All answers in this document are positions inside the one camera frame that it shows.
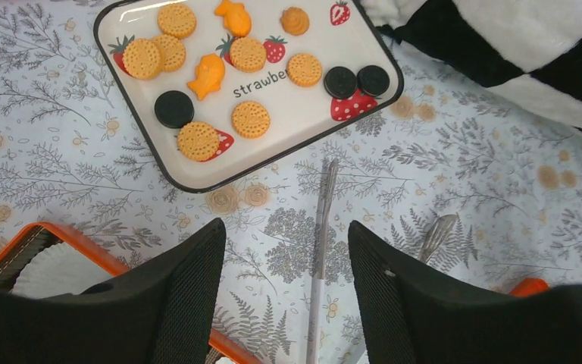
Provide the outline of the white strawberry tray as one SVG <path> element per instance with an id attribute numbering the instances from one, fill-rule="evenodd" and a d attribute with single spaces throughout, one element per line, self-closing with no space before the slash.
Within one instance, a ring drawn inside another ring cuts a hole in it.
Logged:
<path id="1" fill-rule="evenodd" d="M 301 36 L 286 33 L 280 17 L 290 1 L 247 1 L 252 19 L 250 36 L 259 42 L 284 41 L 279 61 L 269 61 L 255 73 L 227 65 L 221 89 L 205 99 L 192 101 L 194 119 L 213 126 L 221 136 L 214 158 L 194 162 L 177 147 L 177 130 L 163 126 L 155 117 L 156 99 L 167 91 L 189 93 L 187 82 L 204 55 L 224 52 L 228 31 L 214 14 L 216 1 L 190 1 L 197 19 L 194 33 L 185 38 L 184 65 L 151 80 L 130 76 L 122 66 L 122 48 L 135 39 L 151 39 L 160 33 L 157 16 L 162 1 L 120 1 L 104 8 L 94 23 L 94 37 L 105 56 L 117 85 L 144 136 L 158 167 L 176 188 L 203 193 L 223 186 L 249 172 L 295 152 L 342 127 L 381 110 L 399 98 L 404 78 L 394 57 L 374 28 L 359 1 L 297 1 L 296 7 L 309 16 L 310 27 Z M 390 77 L 389 89 L 379 97 L 355 93 L 337 102 L 323 83 L 295 85 L 286 72 L 295 54 L 315 56 L 328 71 L 335 66 L 354 73 L 373 64 Z M 262 104 L 271 117 L 268 131 L 258 138 L 240 136 L 231 123 L 234 108 L 241 102 Z"/>

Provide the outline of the metal tongs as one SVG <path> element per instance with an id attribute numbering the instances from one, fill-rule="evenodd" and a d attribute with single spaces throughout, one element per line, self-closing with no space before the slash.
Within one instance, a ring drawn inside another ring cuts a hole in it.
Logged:
<path id="1" fill-rule="evenodd" d="M 318 212 L 321 222 L 318 224 L 319 230 L 315 244 L 314 256 L 314 276 L 311 283 L 311 304 L 308 320 L 308 339 L 305 363 L 319 363 L 321 314 L 323 289 L 326 277 L 326 258 L 328 246 L 328 233 L 330 221 L 330 209 L 334 196 L 336 177 L 339 170 L 339 161 L 334 159 L 328 166 L 325 178 L 324 193 L 318 202 Z M 433 247 L 434 243 L 441 244 L 452 232 L 454 224 L 458 220 L 457 214 L 440 216 L 427 232 L 425 243 L 422 246 L 419 260 L 426 263 L 431 253 L 427 253 L 427 248 Z"/>

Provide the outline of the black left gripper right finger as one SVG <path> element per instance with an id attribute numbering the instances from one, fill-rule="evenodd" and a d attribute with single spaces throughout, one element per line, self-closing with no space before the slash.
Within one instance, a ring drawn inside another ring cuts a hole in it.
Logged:
<path id="1" fill-rule="evenodd" d="M 582 363 L 582 284 L 527 297 L 475 287 L 348 231 L 372 363 Z"/>

